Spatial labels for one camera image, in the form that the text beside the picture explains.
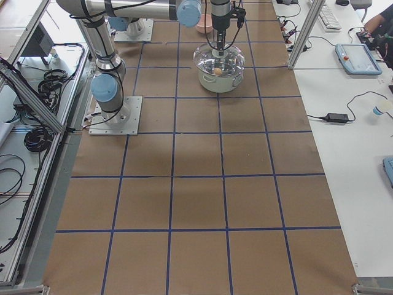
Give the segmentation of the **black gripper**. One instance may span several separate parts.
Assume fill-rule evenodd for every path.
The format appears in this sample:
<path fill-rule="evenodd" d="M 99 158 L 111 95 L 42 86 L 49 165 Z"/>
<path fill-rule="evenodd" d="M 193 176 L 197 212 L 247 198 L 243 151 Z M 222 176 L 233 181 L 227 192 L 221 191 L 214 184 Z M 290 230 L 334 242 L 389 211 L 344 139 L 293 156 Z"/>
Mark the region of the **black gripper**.
<path fill-rule="evenodd" d="M 229 0 L 211 0 L 211 18 L 212 27 L 217 31 L 216 34 L 216 46 L 219 55 L 224 54 L 225 49 L 225 30 L 230 27 L 230 19 L 232 5 Z"/>

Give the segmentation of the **person forearm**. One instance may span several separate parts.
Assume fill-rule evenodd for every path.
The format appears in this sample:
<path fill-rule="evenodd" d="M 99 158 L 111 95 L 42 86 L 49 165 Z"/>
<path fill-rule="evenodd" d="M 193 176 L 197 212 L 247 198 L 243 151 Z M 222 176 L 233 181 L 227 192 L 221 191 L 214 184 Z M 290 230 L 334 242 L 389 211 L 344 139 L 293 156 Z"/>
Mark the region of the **person forearm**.
<path fill-rule="evenodd" d="M 382 36 L 386 33 L 392 36 L 392 7 L 393 5 L 391 4 L 384 11 L 366 22 L 364 28 L 367 37 Z"/>

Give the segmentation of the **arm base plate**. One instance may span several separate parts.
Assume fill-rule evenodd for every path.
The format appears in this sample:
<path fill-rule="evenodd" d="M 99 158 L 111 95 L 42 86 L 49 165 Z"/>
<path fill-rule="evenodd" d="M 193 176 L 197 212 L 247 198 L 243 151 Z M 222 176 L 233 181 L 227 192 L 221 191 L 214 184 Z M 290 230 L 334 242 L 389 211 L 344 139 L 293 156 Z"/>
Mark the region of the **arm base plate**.
<path fill-rule="evenodd" d="M 142 109 L 142 96 L 127 96 L 124 99 L 122 109 L 111 119 L 112 114 L 102 112 L 98 103 L 95 106 L 97 116 L 93 116 L 92 127 L 88 133 L 91 136 L 123 136 L 138 134 L 139 121 Z"/>
<path fill-rule="evenodd" d="M 114 42 L 117 43 L 140 43 L 150 42 L 152 39 L 152 31 L 154 21 L 148 18 L 129 18 L 125 19 L 128 25 L 125 31 L 117 30 Z"/>

